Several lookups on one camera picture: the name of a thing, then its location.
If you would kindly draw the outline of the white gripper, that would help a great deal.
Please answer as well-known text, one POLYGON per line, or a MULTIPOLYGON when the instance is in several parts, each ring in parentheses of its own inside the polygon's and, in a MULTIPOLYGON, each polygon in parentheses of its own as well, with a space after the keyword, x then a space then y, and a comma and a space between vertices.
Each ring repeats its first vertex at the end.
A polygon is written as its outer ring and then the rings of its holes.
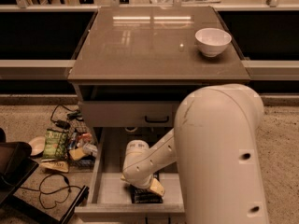
POLYGON ((153 178, 153 175, 145 173, 140 166, 142 155, 149 149, 149 145, 142 140, 133 140, 127 144, 121 180, 138 189, 148 189, 151 193, 163 197, 165 194, 163 185, 157 178, 153 178))

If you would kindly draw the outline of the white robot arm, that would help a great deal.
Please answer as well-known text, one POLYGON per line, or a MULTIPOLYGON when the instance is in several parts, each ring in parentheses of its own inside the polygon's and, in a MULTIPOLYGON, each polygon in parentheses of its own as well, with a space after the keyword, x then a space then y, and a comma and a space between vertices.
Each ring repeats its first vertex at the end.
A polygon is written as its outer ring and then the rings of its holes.
POLYGON ((127 145, 122 179, 164 195, 152 174, 174 162, 186 224, 269 224, 256 146, 263 112, 262 98, 245 85, 194 91, 153 147, 127 145))

